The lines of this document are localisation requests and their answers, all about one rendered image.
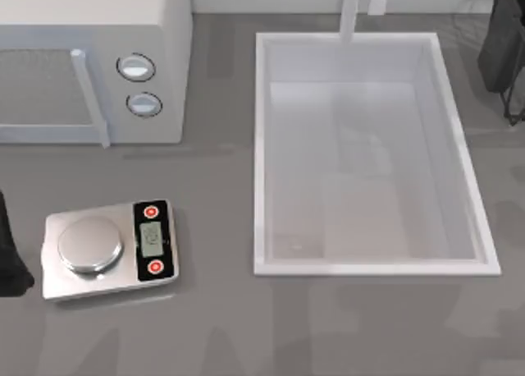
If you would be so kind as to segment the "tall white tap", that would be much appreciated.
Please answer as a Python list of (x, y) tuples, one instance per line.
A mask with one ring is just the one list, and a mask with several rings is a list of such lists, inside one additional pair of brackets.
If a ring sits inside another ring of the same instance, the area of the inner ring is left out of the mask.
[[(360, 0), (342, 0), (340, 15), (340, 41), (349, 44), (353, 38)], [(383, 16), (386, 14), (387, 0), (369, 0), (367, 14)]]

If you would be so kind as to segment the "white sink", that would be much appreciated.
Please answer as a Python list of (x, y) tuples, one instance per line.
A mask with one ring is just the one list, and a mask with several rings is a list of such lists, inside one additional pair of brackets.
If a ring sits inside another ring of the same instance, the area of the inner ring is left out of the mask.
[(259, 33), (253, 270), (498, 276), (434, 33)]

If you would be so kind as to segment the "pale microwave oven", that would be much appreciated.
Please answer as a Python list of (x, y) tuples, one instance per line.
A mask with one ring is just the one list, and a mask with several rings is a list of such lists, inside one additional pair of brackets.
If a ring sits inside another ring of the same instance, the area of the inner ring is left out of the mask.
[[(0, 144), (101, 144), (71, 50), (87, 67), (113, 144), (181, 140), (192, 44), (190, 0), (0, 0)], [(138, 53), (156, 67), (145, 82), (124, 79), (119, 57)], [(137, 117), (130, 95), (162, 101)]]

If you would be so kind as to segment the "microwave knob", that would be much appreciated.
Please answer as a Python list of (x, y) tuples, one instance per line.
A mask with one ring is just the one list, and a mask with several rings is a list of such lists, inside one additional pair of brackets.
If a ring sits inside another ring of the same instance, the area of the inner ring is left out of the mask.
[(158, 96), (146, 92), (128, 96), (126, 106), (131, 113), (142, 118), (155, 117), (163, 108)]
[(116, 62), (116, 69), (124, 79), (131, 82), (148, 81), (156, 72), (153, 61), (138, 53), (119, 57)]

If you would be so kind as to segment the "silver kitchen scale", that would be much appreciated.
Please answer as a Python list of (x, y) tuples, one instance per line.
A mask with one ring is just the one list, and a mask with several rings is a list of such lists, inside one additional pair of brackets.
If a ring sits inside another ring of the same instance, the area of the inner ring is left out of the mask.
[(151, 199), (51, 214), (40, 262), (45, 300), (168, 284), (180, 275), (174, 209)]

